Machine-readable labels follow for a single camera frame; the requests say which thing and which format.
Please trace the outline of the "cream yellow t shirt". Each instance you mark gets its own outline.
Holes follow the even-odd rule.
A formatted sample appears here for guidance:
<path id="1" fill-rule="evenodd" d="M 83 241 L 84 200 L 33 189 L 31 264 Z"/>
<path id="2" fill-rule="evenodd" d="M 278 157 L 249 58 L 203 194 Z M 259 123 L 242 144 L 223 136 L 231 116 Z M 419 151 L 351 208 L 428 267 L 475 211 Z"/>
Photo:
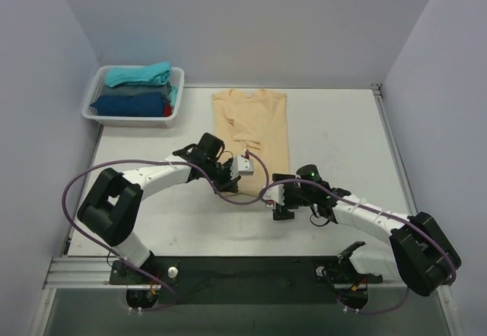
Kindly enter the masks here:
<path id="1" fill-rule="evenodd" d="M 234 155 L 249 150 L 269 174 L 290 169 L 287 95 L 274 90 L 225 90 L 212 94 L 215 136 Z"/>

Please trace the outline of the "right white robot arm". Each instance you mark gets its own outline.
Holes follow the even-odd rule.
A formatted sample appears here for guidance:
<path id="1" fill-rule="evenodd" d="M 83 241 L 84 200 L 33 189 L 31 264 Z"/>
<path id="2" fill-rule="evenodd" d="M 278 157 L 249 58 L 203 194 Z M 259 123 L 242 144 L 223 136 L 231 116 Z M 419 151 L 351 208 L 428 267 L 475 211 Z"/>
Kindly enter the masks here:
<path id="1" fill-rule="evenodd" d="M 354 228 L 389 246 L 380 252 L 360 245 L 344 254 L 337 271 L 346 281 L 374 275 L 402 281 L 414 293 L 429 296 L 457 279 L 461 259 L 430 214 L 400 214 L 372 205 L 346 189 L 330 186 L 313 164 L 294 175 L 274 174 L 261 196 L 272 204 L 276 217 L 310 208 L 326 223 Z"/>

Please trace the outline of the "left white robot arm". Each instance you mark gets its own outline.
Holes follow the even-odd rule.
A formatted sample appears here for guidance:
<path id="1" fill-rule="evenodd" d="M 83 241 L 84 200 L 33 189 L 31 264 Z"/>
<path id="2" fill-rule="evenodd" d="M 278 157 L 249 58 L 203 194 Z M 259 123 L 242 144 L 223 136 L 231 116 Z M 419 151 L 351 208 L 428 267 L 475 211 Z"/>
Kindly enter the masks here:
<path id="1" fill-rule="evenodd" d="M 109 167 L 96 178 L 77 218 L 117 254 L 129 261 L 127 274 L 139 284 L 154 274 L 155 256 L 134 232 L 142 201 L 174 185 L 208 178 L 219 192 L 236 193 L 243 173 L 253 164 L 245 156 L 221 163 L 224 142 L 205 133 L 199 143 L 174 151 L 167 164 L 118 172 Z"/>

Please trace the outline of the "red folded t shirt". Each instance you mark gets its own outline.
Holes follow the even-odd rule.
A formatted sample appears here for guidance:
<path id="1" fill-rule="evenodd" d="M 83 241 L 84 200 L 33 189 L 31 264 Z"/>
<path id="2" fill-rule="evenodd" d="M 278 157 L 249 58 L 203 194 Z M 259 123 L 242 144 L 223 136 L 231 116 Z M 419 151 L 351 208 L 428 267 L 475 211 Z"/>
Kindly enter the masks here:
<path id="1" fill-rule="evenodd" d="M 163 117 L 169 117 L 173 114 L 173 108 L 172 106 L 167 103 L 165 106 L 164 106 L 164 110 L 163 110 Z"/>

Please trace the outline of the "grey folded t shirt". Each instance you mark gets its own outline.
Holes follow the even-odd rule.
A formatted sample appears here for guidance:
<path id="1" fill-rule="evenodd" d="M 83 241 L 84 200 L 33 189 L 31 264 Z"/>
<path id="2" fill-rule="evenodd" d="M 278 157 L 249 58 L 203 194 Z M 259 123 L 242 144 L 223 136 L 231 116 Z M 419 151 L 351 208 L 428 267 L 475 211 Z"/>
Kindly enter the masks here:
<path id="1" fill-rule="evenodd" d="M 170 84 L 164 86 L 132 86 L 119 85 L 117 87 L 103 86 L 100 91 L 100 96 L 121 96 L 133 97 L 140 94 L 159 93 L 163 97 L 168 97 L 173 87 Z"/>

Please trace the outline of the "dark blue folded t shirt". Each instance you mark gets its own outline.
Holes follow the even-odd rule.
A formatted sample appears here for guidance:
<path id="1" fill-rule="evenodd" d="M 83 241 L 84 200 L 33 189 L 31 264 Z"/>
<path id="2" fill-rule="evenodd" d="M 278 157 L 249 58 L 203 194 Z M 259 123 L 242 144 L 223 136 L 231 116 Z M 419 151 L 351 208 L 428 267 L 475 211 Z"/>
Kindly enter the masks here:
<path id="1" fill-rule="evenodd" d="M 99 116 L 120 117 L 163 117 L 169 104 L 166 97 L 158 92 L 149 92 L 135 96 L 100 96 L 90 108 Z"/>

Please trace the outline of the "white plastic basket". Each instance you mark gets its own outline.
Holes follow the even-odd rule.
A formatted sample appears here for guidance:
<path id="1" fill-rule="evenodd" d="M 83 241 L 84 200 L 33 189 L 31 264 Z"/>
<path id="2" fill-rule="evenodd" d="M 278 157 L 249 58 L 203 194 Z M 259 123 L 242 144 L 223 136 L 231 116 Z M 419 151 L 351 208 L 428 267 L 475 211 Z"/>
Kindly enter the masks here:
<path id="1" fill-rule="evenodd" d="M 173 66 L 169 82 L 177 89 L 176 100 L 172 114 L 167 117 L 128 117 L 128 116 L 101 116 L 91 107 L 91 104 L 100 96 L 106 73 L 112 68 L 140 68 L 140 65 L 105 65 L 98 68 L 85 91 L 81 114 L 85 119 L 94 120 L 104 126 L 130 127 L 130 128 L 172 128 L 180 111 L 183 98 L 185 71 Z"/>

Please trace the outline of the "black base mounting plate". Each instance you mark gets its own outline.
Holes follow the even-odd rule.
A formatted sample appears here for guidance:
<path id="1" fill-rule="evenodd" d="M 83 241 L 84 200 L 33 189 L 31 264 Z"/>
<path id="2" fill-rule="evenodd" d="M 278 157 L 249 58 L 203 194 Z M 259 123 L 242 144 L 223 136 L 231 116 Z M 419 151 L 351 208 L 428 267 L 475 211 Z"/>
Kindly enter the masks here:
<path id="1" fill-rule="evenodd" d="M 333 304 L 341 290 L 368 299 L 380 275 L 358 273 L 344 256 L 154 256 L 136 271 L 113 263 L 111 285 L 127 286 L 130 304 L 149 308 L 183 305 Z"/>

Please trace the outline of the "teal folded t shirt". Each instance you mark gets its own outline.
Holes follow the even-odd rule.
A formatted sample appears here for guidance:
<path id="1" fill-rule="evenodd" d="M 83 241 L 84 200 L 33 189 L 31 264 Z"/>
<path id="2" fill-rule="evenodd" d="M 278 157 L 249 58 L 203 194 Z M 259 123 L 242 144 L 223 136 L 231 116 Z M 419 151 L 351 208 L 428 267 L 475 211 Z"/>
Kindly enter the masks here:
<path id="1" fill-rule="evenodd" d="M 164 86 L 170 84 L 171 68 L 172 66 L 169 62 L 159 62 L 140 68 L 112 68 L 105 75 L 104 86 Z M 177 89 L 173 87 L 169 96 L 166 97 L 172 107 L 175 104 L 176 94 Z"/>

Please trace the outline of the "aluminium front rail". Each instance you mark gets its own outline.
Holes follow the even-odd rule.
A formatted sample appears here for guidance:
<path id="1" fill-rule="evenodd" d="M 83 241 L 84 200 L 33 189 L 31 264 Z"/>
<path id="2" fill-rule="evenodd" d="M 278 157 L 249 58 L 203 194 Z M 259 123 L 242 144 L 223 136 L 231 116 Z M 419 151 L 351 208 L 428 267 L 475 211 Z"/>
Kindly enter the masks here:
<path id="1" fill-rule="evenodd" d="M 48 288 L 118 287 L 159 288 L 162 281 L 172 288 L 191 281 L 290 281 L 351 284 L 365 271 L 356 271 L 339 256 L 162 256 L 142 274 L 120 261 L 105 258 L 56 258 L 46 276 Z"/>

